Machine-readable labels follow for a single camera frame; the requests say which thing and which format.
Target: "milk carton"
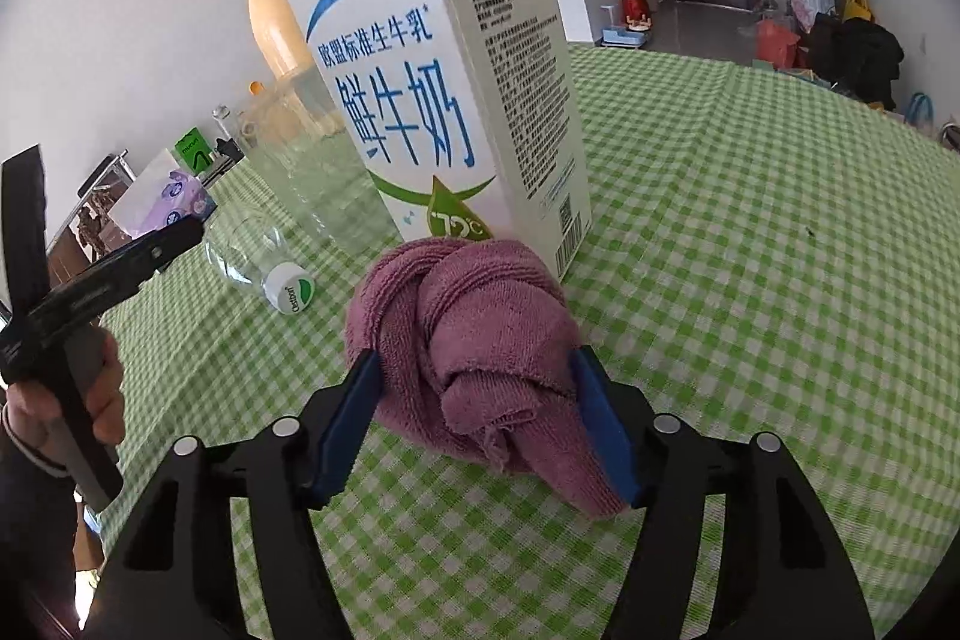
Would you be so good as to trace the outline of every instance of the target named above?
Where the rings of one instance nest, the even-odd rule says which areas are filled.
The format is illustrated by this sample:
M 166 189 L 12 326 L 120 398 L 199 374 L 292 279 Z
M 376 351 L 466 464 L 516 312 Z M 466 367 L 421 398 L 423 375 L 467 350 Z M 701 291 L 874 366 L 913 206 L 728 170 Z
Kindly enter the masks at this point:
M 513 237 L 563 276 L 590 225 L 557 0 L 289 0 L 405 241 Z

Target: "towel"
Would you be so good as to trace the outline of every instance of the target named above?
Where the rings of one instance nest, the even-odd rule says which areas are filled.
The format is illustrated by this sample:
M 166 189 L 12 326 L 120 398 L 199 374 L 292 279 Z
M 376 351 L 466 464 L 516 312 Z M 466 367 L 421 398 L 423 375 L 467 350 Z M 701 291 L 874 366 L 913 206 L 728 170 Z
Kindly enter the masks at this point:
M 595 517 L 624 509 L 576 403 L 577 324 L 560 285 L 512 239 L 420 239 L 385 254 L 347 308 L 347 360 L 380 354 L 376 420 L 448 456 L 535 472 Z

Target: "green checkered tablecloth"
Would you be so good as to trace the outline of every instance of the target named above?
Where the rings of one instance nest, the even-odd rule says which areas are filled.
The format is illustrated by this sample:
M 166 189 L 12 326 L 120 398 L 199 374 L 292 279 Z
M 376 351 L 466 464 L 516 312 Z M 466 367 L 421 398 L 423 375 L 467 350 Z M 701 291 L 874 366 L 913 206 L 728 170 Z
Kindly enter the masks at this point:
M 705 434 L 785 439 L 850 553 L 878 633 L 960 525 L 960 158 L 803 81 L 573 47 L 594 225 L 565 280 L 611 376 Z M 287 319 L 192 251 L 104 319 L 127 366 L 127 487 L 107 544 L 181 434 L 251 437 L 344 374 L 344 306 L 377 255 L 306 242 L 249 167 L 216 187 L 287 229 L 320 297 Z M 251 632 L 269 636 L 237 503 Z M 593 522 L 373 425 L 314 525 L 359 637 L 600 636 L 642 513 Z M 685 628 L 706 628 L 709 504 Z

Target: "green box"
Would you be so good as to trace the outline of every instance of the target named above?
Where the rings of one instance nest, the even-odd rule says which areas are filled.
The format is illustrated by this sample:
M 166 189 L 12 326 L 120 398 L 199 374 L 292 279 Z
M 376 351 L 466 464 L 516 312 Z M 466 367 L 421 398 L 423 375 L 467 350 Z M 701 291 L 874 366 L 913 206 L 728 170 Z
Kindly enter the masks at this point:
M 191 128 L 187 131 L 174 147 L 176 152 L 179 153 L 179 157 L 184 159 L 184 164 L 194 175 L 205 172 L 213 163 L 210 145 L 203 138 L 203 134 L 200 134 L 198 128 Z

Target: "black sleeve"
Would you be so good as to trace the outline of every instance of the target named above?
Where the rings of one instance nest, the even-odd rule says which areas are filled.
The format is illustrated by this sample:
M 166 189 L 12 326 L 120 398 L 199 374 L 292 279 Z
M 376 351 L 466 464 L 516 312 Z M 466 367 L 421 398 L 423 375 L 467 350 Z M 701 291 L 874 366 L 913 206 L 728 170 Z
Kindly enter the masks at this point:
M 51 477 L 32 464 L 0 426 L 0 570 L 78 634 L 73 489 L 70 477 Z

